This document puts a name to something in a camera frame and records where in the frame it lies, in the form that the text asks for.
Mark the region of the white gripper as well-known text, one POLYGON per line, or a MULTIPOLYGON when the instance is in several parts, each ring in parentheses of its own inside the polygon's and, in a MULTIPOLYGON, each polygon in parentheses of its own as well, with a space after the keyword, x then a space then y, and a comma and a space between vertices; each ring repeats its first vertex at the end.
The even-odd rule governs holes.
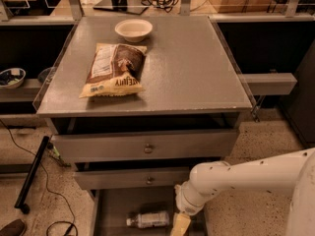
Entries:
POLYGON ((190 216, 196 215, 204 208, 207 198, 201 195, 189 181, 181 185, 176 184, 174 193, 180 213, 174 215, 170 236, 184 236, 191 223, 190 216))

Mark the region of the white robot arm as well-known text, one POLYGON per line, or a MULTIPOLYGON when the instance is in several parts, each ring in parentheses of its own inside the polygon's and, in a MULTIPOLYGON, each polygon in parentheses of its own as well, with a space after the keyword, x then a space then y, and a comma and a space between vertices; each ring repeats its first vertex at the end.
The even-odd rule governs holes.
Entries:
POLYGON ((315 236, 315 148, 230 165, 195 165, 189 179, 175 187, 179 212, 170 236, 183 236, 191 217, 227 190, 291 191, 285 236, 315 236))

